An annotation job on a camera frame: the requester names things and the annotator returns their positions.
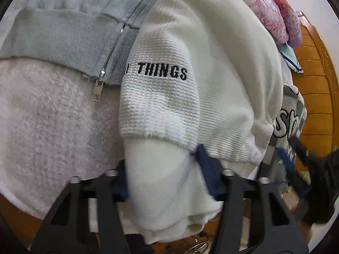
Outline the white button jacket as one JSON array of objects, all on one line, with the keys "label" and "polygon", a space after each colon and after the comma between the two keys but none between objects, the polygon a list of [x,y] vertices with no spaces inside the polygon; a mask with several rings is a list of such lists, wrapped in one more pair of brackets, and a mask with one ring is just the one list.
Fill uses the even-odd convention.
[{"label": "white button jacket", "polygon": [[276,45],[242,0],[158,0],[121,84],[125,230],[148,244],[199,233],[222,205],[207,192],[197,147],[248,177],[282,97]]}]

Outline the checkered grey white garment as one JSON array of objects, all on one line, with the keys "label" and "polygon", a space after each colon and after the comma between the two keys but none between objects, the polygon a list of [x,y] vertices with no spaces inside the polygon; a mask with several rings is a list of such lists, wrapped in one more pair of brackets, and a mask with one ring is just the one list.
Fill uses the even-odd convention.
[{"label": "checkered grey white garment", "polygon": [[289,185],[286,168],[277,150],[284,149],[290,160],[295,162],[296,153],[288,140],[290,137],[300,137],[306,116],[304,98],[299,89],[296,86],[284,85],[282,107],[275,118],[275,128],[258,174],[259,177],[269,178],[279,193],[285,192]]}]

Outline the wooden headboard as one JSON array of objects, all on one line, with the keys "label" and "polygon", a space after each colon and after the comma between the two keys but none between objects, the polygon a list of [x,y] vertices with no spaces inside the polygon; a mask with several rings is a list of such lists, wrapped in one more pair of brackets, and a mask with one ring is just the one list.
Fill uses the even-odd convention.
[{"label": "wooden headboard", "polygon": [[294,51],[304,72],[294,73],[292,79],[307,109],[300,139],[313,154],[326,157],[338,149],[338,79],[316,28],[304,13],[299,11],[297,15],[301,23],[302,44]]}]

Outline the white bed blanket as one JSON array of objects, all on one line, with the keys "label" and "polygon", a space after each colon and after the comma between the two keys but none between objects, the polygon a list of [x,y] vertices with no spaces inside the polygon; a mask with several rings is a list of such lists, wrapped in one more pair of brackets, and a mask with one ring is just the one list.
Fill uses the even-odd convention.
[{"label": "white bed blanket", "polygon": [[95,178],[124,156],[119,87],[92,100],[76,70],[28,58],[1,61],[1,194],[44,218],[72,176]]}]

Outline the blue striped pillow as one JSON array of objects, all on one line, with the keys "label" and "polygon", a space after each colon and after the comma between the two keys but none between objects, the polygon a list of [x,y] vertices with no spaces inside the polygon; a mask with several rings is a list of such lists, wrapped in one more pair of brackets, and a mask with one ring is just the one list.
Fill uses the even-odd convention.
[{"label": "blue striped pillow", "polygon": [[293,70],[295,73],[304,72],[298,59],[296,58],[295,52],[292,47],[290,47],[287,43],[285,43],[285,44],[278,44],[277,48],[283,60],[285,61],[285,63],[291,70]]}]

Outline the grey zip hoodie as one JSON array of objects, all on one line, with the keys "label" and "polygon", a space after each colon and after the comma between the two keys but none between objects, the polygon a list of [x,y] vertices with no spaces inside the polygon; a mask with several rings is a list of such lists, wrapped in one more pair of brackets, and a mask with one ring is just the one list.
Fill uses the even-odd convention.
[{"label": "grey zip hoodie", "polygon": [[128,56],[157,0],[28,0],[17,14],[1,58],[28,57],[78,70],[103,86],[118,86]]}]

